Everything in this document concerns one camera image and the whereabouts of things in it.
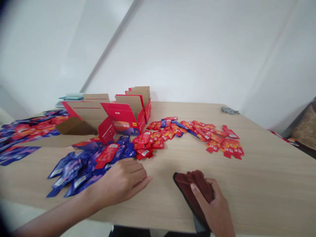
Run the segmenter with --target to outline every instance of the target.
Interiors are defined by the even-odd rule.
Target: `person's right hand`
[[[195,184],[191,189],[204,213],[206,221],[216,237],[235,237],[233,222],[231,220],[228,201],[223,196],[215,179],[205,179],[214,191],[214,200],[208,203]]]
[[[142,191],[152,180],[143,165],[133,158],[115,163],[109,171],[87,191],[96,211],[129,200]]]

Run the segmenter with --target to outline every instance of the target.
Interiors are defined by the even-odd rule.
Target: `wooden table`
[[[316,161],[243,115],[221,112],[221,104],[152,102],[151,121],[178,116],[218,128],[227,125],[240,137],[245,156],[210,154],[191,134],[175,137],[141,163],[154,180],[131,200],[106,208],[91,219],[127,226],[194,232],[192,213],[174,184],[174,172],[200,169],[217,179],[229,201],[236,233],[273,236],[316,235]],[[57,178],[48,180],[57,162],[72,148],[41,148],[1,167],[5,198],[50,209],[65,201],[67,189],[45,198]]]

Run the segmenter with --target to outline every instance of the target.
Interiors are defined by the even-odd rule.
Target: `finger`
[[[220,187],[218,186],[218,183],[217,183],[216,179],[207,178],[205,180],[212,186],[212,189],[214,191],[214,198],[215,199],[217,199],[217,198],[219,198],[220,196],[223,195]]]
[[[133,196],[135,196],[136,194],[138,194],[140,191],[142,191],[144,188],[146,188],[146,186],[150,183],[150,181],[153,180],[152,176],[148,176],[146,178],[144,178],[141,182],[138,182],[138,184],[136,184],[131,191],[129,191],[128,195],[127,195],[127,199],[132,198]]]
[[[137,172],[139,170],[144,169],[144,166],[143,166],[143,164],[136,163],[136,164],[132,164],[132,165],[128,166],[127,169],[128,169],[129,173],[135,173],[135,172]]]
[[[197,202],[200,204],[201,209],[203,210],[204,208],[206,208],[209,204],[207,203],[207,201],[203,197],[203,194],[198,189],[198,187],[194,183],[192,183],[191,189],[192,189],[192,192],[193,192],[195,198],[197,199]]]
[[[132,185],[136,185],[137,183],[139,183],[141,180],[143,180],[144,178],[147,177],[147,172],[145,169],[136,171],[135,173],[131,174],[131,182]]]

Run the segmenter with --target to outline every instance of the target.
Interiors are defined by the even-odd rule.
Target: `open cardboard box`
[[[126,95],[141,95],[142,106],[144,108],[145,122],[148,123],[151,115],[150,87],[132,87],[125,91]]]
[[[119,134],[138,136],[145,128],[144,109],[139,95],[116,95],[116,103],[102,103]]]
[[[112,118],[108,116],[101,103],[63,102],[67,104],[69,114],[76,114],[56,129],[61,135],[37,141],[17,144],[16,146],[68,147],[96,136],[107,145],[117,135]]]

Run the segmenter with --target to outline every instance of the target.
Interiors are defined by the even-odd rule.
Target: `white floor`
[[[0,201],[0,207],[8,221],[9,231],[13,231],[28,221],[36,218],[45,212],[45,210],[34,208],[31,206],[13,203],[5,200]],[[86,237],[86,236],[102,236],[107,237],[112,229],[111,223],[84,220],[74,227],[66,231],[62,237]],[[163,237],[167,233],[166,230],[151,229],[151,237]],[[237,235],[238,237],[254,237],[249,235]]]

